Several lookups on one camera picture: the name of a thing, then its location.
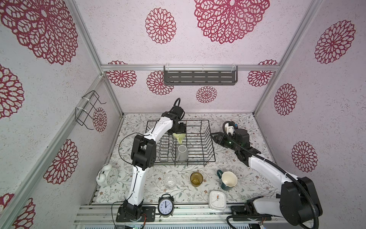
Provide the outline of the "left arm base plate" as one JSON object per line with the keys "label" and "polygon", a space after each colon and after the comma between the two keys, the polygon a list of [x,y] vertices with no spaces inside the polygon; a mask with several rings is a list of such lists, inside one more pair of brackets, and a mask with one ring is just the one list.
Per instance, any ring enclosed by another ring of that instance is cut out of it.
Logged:
{"label": "left arm base plate", "polygon": [[156,207],[124,206],[118,209],[116,222],[154,222]]}

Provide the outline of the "clear glass cup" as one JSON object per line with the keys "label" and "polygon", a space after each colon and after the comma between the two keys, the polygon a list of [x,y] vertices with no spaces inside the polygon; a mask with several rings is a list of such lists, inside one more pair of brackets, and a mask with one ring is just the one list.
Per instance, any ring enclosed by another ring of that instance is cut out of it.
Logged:
{"label": "clear glass cup", "polygon": [[167,189],[174,189],[176,187],[177,180],[175,176],[167,176],[164,179],[164,185],[167,187]]}

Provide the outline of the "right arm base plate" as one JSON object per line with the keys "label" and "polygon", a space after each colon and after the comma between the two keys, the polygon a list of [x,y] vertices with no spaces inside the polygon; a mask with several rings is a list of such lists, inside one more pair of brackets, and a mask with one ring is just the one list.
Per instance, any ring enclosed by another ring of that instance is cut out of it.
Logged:
{"label": "right arm base plate", "polygon": [[230,209],[234,216],[234,221],[267,221],[272,219],[271,215],[260,214],[254,207],[247,204],[231,206]]}

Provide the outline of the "grey ceramic mug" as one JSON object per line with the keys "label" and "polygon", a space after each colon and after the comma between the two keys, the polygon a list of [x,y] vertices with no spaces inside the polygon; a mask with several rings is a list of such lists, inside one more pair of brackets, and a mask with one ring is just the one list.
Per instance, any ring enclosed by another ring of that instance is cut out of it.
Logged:
{"label": "grey ceramic mug", "polygon": [[176,152],[176,161],[187,161],[188,156],[188,148],[184,145],[179,145]]}

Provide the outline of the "green ceramic mug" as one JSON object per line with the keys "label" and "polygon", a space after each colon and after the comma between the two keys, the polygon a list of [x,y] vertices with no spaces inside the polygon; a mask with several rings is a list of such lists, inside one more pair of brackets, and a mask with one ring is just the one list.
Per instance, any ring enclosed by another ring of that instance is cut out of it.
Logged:
{"label": "green ceramic mug", "polygon": [[182,133],[182,134],[173,133],[173,137],[177,140],[179,145],[182,145],[183,140],[186,137],[186,134],[185,133]]}

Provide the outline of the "black wire dish rack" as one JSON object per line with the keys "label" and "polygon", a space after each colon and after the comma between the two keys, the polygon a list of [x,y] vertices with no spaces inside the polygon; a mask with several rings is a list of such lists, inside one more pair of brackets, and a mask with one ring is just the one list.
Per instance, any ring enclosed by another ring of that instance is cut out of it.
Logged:
{"label": "black wire dish rack", "polygon": [[188,148],[187,161],[176,161],[179,146],[173,135],[164,134],[156,146],[154,165],[202,165],[216,161],[210,122],[208,120],[184,120],[186,137],[183,145]]}

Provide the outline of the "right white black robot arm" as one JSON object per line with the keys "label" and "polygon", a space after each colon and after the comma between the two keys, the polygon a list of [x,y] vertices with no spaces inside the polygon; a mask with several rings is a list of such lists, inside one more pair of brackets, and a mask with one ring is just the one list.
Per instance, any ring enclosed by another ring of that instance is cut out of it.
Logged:
{"label": "right white black robot arm", "polygon": [[244,205],[233,208],[227,219],[240,221],[281,217],[289,224],[303,229],[307,228],[305,223],[311,220],[312,228],[319,228],[319,217],[323,210],[310,178],[290,174],[262,157],[260,151],[251,147],[250,137],[245,129],[225,130],[211,133],[210,136],[216,144],[233,150],[239,161],[260,173],[280,191],[276,198],[256,197],[247,200]]}

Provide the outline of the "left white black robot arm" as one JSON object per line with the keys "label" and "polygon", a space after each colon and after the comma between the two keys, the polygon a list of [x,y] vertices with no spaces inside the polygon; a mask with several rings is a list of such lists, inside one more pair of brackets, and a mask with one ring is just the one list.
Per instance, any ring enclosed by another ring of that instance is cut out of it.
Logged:
{"label": "left white black robot arm", "polygon": [[156,145],[164,134],[185,134],[186,124],[181,122],[185,112],[177,98],[169,111],[162,113],[154,127],[145,134],[137,133],[133,140],[131,165],[133,177],[127,198],[121,205],[120,216],[137,221],[143,213],[144,186],[148,171],[156,161]]}

